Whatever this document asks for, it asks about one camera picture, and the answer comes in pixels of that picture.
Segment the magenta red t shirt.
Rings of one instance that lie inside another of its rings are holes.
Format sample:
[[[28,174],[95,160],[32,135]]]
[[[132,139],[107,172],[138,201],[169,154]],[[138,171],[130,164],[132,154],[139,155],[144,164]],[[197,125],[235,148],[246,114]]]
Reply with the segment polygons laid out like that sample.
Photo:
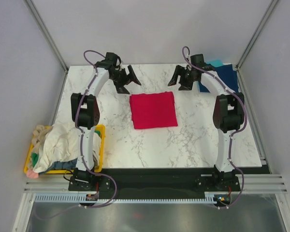
[[[172,92],[133,94],[130,109],[136,130],[178,126]]]

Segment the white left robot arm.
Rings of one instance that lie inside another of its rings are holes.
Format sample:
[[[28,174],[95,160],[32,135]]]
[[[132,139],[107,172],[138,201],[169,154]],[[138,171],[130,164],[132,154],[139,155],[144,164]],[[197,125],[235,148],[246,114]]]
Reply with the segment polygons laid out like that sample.
[[[119,55],[107,52],[101,61],[88,62],[93,66],[94,73],[85,87],[84,93],[71,95],[72,120],[80,130],[79,155],[76,168],[69,181],[69,191],[92,191],[96,186],[94,172],[93,144],[95,128],[100,120],[97,96],[108,80],[112,80],[118,94],[130,94],[125,88],[131,82],[141,85],[131,65],[128,72],[121,66]]]

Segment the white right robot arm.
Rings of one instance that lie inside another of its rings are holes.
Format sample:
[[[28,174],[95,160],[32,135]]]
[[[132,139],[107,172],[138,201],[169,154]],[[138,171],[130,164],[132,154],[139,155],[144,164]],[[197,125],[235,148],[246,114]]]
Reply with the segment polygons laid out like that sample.
[[[197,178],[197,185],[205,191],[238,191],[238,177],[232,161],[235,135],[247,125],[244,96],[228,87],[215,68],[205,63],[202,54],[184,56],[187,65],[177,65],[168,86],[180,84],[180,91],[192,90],[194,82],[205,86],[215,97],[213,123],[218,131],[217,160],[211,176]]]

